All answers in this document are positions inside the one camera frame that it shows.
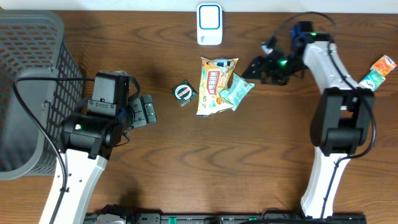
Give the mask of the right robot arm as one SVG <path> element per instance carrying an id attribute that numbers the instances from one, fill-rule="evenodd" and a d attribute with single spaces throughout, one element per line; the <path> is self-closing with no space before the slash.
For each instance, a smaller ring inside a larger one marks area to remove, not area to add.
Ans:
<path id="1" fill-rule="evenodd" d="M 300 206 L 305 218 L 327 220 L 349 161 L 365 156 L 376 140 L 374 93 L 363 88 L 341 61 L 334 36 L 316 32 L 312 22 L 300 21 L 290 31 L 291 54 L 277 46 L 277 34 L 263 43 L 264 56 L 243 73 L 262 84 L 286 85 L 297 72 L 309 70 L 321 98 L 310 124 L 315 157 Z"/>

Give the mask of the dark green Zam-Buk box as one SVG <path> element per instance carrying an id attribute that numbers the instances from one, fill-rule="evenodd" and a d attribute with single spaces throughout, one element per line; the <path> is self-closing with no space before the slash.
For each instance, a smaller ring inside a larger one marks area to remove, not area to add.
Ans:
<path id="1" fill-rule="evenodd" d="M 197 96 L 195 89 L 186 80 L 175 86 L 171 90 L 171 94 L 181 107 L 184 107 Z"/>

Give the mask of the large orange white snack bag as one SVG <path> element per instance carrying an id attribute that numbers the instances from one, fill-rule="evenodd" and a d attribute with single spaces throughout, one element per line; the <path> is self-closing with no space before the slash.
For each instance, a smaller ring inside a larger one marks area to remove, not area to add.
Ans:
<path id="1" fill-rule="evenodd" d="M 201 58 L 201 80 L 196 116 L 209 116 L 230 110 L 233 105 L 220 92 L 227 89 L 238 58 Z"/>

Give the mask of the green snack packet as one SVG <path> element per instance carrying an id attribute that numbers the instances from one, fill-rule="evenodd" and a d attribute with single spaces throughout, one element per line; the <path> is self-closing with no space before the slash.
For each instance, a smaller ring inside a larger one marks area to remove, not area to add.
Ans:
<path id="1" fill-rule="evenodd" d="M 233 105 L 232 110 L 235 111 L 243 98 L 254 86 L 254 83 L 249 83 L 237 73 L 233 73 L 233 82 L 231 86 L 222 90 L 220 92 L 220 97 L 231 103 Z"/>

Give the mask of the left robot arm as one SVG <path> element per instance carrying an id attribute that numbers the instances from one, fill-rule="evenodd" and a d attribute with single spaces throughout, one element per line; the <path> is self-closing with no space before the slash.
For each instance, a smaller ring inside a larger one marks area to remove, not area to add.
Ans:
<path id="1" fill-rule="evenodd" d="M 130 94 L 137 80 L 124 70 L 98 72 L 93 96 L 61 123 L 60 155 L 41 223 L 83 223 L 113 148 L 128 133 L 157 121 L 150 95 Z"/>

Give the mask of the teal white packet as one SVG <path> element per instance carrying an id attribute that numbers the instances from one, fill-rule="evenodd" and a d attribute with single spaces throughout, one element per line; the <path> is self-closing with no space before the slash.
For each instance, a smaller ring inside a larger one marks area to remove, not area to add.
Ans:
<path id="1" fill-rule="evenodd" d="M 360 82 L 359 85 L 362 88 L 368 88 L 372 91 L 376 91 L 378 87 L 385 81 L 385 77 L 379 72 L 371 70 Z"/>

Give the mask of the orange red snack packet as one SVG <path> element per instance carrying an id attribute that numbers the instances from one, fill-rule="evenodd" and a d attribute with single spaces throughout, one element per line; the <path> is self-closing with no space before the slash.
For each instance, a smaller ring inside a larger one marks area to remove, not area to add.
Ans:
<path id="1" fill-rule="evenodd" d="M 376 71 L 383 77 L 387 76 L 393 69 L 395 69 L 397 64 L 387 55 L 383 55 L 377 62 L 375 62 L 370 70 Z"/>

